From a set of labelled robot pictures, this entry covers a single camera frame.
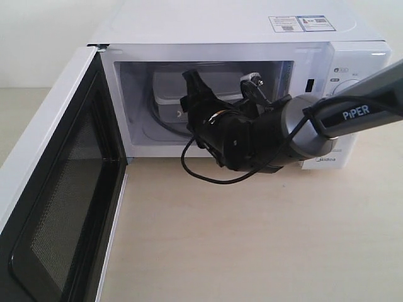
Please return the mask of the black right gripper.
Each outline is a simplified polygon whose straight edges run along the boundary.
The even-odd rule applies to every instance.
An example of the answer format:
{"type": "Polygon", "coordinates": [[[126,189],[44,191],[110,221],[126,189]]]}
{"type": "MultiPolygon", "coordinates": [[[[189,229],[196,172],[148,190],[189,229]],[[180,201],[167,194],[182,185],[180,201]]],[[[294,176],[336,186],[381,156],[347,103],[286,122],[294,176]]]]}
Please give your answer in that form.
{"type": "Polygon", "coordinates": [[[253,146],[256,105],[220,103],[197,70],[187,70],[182,76],[186,95],[180,99],[180,105],[197,145],[208,150],[221,167],[242,172],[261,167],[253,146]]]}

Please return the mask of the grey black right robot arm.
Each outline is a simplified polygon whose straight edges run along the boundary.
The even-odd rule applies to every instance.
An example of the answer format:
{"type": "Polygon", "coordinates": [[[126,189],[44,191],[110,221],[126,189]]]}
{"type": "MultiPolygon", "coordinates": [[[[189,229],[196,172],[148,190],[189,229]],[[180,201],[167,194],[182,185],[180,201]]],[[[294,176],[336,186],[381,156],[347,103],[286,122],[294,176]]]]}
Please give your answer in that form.
{"type": "Polygon", "coordinates": [[[242,100],[219,99],[197,70],[183,73],[191,143],[243,178],[329,154],[345,135],[402,119],[402,63],[396,62],[328,98],[286,95],[268,101],[258,73],[241,82],[242,100]]]}

